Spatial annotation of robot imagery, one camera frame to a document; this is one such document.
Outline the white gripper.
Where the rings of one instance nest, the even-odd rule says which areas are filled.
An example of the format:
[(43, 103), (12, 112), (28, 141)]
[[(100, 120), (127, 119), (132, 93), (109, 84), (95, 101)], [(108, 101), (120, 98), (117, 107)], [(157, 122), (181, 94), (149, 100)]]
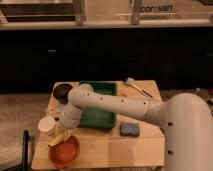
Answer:
[(55, 126), (55, 134), (60, 135), (61, 133), (64, 134), (64, 139), (68, 140), (72, 134), (72, 130), (64, 128), (59, 122), (57, 122)]

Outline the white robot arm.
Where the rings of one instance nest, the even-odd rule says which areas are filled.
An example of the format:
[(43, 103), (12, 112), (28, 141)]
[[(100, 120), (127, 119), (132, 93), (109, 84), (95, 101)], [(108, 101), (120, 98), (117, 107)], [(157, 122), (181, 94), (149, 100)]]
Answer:
[(94, 107), (160, 127), (165, 135), (164, 171), (213, 171), (213, 114), (192, 93), (180, 93), (166, 102), (96, 93), (81, 84), (68, 93), (59, 115), (65, 129), (78, 126), (84, 110)]

